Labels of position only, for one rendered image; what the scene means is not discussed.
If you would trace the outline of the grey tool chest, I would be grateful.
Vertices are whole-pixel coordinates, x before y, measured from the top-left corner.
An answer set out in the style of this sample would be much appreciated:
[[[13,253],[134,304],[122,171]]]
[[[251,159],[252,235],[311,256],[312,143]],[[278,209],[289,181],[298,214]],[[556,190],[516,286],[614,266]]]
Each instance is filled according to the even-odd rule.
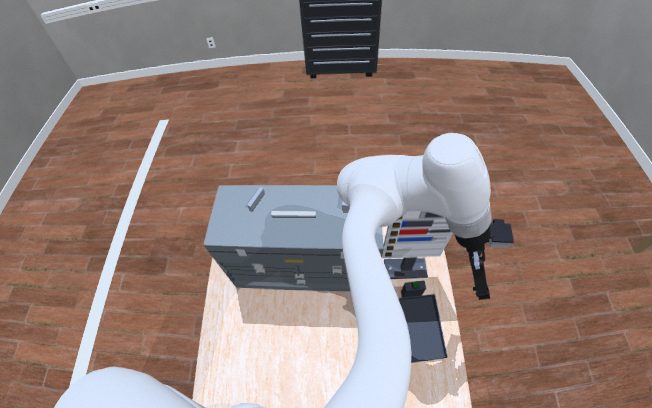
[[[219,185],[204,246],[236,288],[350,292],[342,202],[333,185]]]

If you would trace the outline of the grey rectangular bar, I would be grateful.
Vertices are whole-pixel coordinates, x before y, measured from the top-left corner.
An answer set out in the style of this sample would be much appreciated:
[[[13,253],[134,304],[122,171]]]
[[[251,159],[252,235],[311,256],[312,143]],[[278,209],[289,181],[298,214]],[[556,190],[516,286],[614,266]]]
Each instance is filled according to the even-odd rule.
[[[254,208],[254,206],[259,201],[263,193],[264,193],[264,188],[260,187],[247,205],[250,210]]]

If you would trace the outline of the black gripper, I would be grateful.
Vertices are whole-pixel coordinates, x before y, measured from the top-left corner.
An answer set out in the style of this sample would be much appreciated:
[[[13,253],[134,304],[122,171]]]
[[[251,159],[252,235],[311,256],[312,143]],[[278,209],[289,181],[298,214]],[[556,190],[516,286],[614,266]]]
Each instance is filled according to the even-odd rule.
[[[470,260],[470,266],[472,268],[474,283],[475,283],[475,287],[473,287],[473,291],[476,291],[476,296],[479,298],[479,300],[490,299],[490,294],[488,295],[489,292],[488,285],[486,285],[487,282],[486,282],[485,268],[483,263],[485,261],[484,244],[489,240],[490,233],[491,231],[489,226],[488,229],[483,234],[477,237],[461,238],[455,236],[457,242],[461,246],[467,248],[467,252],[469,254],[469,260]],[[482,250],[482,257],[479,257],[481,255],[481,250]]]

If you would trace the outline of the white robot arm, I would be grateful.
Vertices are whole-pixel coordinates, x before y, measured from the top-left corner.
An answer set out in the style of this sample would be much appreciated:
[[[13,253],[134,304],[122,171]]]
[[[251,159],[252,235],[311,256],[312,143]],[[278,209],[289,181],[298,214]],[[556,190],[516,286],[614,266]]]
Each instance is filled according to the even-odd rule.
[[[407,211],[424,211],[445,217],[450,231],[461,238],[480,236],[490,226],[490,247],[509,248],[514,243],[511,224],[504,219],[491,223],[485,162],[474,142],[458,133],[436,137],[422,156],[356,160],[340,172],[337,191],[350,208],[342,249],[358,346],[349,374],[324,408],[404,408],[411,342],[376,245],[377,229]],[[54,408],[206,407],[148,374],[108,367],[76,381]]]

